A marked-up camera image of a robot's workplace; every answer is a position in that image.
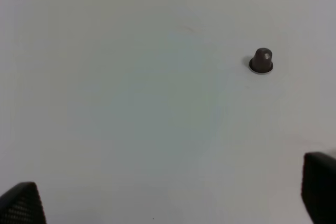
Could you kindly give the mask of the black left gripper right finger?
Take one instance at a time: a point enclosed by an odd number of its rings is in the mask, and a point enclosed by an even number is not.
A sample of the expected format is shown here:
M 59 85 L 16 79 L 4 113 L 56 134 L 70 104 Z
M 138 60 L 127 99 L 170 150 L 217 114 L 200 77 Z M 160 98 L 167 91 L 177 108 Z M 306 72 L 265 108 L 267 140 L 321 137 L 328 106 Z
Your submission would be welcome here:
M 304 155 L 301 198 L 313 223 L 335 223 L 335 158 Z

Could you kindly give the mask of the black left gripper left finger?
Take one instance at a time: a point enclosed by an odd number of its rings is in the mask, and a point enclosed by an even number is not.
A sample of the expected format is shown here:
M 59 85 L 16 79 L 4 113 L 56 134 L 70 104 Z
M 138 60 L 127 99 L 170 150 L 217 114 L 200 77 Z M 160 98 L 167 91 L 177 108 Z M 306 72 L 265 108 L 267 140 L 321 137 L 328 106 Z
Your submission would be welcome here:
M 1 195 L 1 224 L 16 223 L 47 223 L 34 182 L 21 182 Z

